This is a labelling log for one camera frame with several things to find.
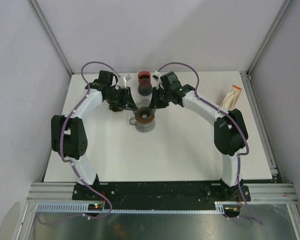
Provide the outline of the clear ribbed glass dripper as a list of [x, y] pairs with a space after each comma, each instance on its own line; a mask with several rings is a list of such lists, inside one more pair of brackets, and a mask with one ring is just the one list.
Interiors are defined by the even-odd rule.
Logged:
[[135, 105], [137, 107], [137, 109], [141, 109], [141, 108], [149, 108], [151, 101], [148, 99], [141, 99], [138, 100]]

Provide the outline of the brown dripper ring holder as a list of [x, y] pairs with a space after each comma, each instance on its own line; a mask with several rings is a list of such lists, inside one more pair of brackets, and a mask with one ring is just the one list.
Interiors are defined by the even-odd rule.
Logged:
[[134, 113], [134, 117], [141, 124], [149, 124], [155, 118], [155, 109], [141, 107]]

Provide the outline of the clear glass server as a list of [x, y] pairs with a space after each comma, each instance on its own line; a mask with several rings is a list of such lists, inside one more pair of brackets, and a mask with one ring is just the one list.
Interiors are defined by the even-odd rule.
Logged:
[[156, 121], [153, 120], [150, 123], [140, 123], [139, 121], [136, 120], [135, 117], [131, 117], [129, 119], [129, 124], [131, 126], [134, 126], [136, 128], [136, 130], [141, 133], [148, 133], [148, 132], [151, 132], [155, 128]]

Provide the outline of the orange coffee filter box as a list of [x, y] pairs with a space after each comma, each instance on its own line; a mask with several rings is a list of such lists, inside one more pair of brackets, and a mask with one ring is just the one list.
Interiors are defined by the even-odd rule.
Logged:
[[233, 110], [239, 100], [241, 93], [242, 93], [242, 88], [233, 85], [232, 88], [224, 97], [220, 106], [224, 109]]

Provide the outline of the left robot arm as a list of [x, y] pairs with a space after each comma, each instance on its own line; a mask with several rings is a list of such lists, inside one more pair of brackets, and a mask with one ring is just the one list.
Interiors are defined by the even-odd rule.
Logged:
[[51, 119], [51, 145], [61, 160], [69, 163], [77, 175], [78, 182], [85, 185], [83, 194], [90, 200], [100, 196], [101, 188], [94, 184], [98, 176], [92, 169], [86, 151], [88, 138], [85, 121], [103, 102], [115, 110], [135, 111], [131, 88], [127, 86], [130, 75], [116, 76], [110, 71], [101, 70], [98, 78], [87, 83], [84, 95], [76, 106], [65, 115], [54, 115]]

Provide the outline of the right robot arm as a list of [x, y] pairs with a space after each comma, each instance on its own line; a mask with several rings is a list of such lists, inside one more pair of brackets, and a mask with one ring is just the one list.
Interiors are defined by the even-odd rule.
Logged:
[[222, 154], [221, 196], [232, 201], [242, 192], [241, 156], [249, 154], [248, 131], [240, 110], [226, 110], [198, 93], [198, 87], [182, 85], [177, 75], [158, 71], [152, 76], [157, 86], [152, 89], [150, 108], [163, 109], [170, 103], [193, 111], [213, 127], [213, 142]]

